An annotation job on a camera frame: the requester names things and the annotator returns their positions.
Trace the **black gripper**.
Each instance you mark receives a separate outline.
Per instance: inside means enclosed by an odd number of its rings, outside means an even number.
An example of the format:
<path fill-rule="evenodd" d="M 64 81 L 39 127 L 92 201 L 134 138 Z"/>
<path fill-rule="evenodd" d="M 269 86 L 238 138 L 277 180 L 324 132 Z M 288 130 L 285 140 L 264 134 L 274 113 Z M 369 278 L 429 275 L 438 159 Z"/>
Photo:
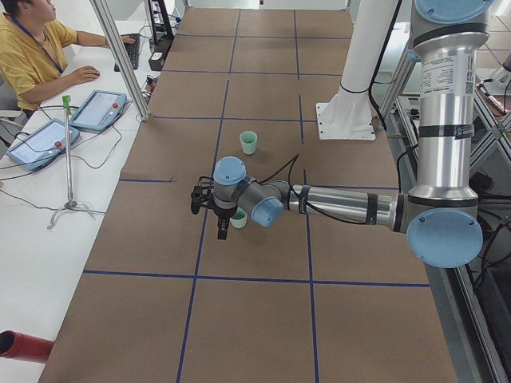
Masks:
<path fill-rule="evenodd" d="M 218 240 L 226 240 L 228 237 L 230 218 L 236 213 L 236 205 L 230 203 L 226 207 L 221 207 L 213 201 L 212 210 L 219 217 L 217 221 L 217 238 Z"/>

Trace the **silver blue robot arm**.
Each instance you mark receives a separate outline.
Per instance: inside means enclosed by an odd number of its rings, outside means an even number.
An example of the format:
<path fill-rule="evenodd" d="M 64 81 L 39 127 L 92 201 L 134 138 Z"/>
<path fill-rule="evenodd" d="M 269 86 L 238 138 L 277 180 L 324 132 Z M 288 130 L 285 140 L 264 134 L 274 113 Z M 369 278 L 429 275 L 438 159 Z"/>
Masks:
<path fill-rule="evenodd" d="M 229 219 L 245 211 L 263 227 L 283 211 L 320 214 L 344 223 L 383 225 L 406 235 L 424 263 L 455 268 L 472 261 L 483 244 L 477 194 L 469 186 L 474 134 L 473 94 L 477 49 L 488 39 L 488 1 L 416 1 L 411 45 L 420 57 L 418 174 L 415 186 L 394 197 L 317 188 L 290 180 L 264 183 L 246 173 L 234 156 L 220 159 L 205 196 L 193 211 L 212 209 L 218 236 Z"/>

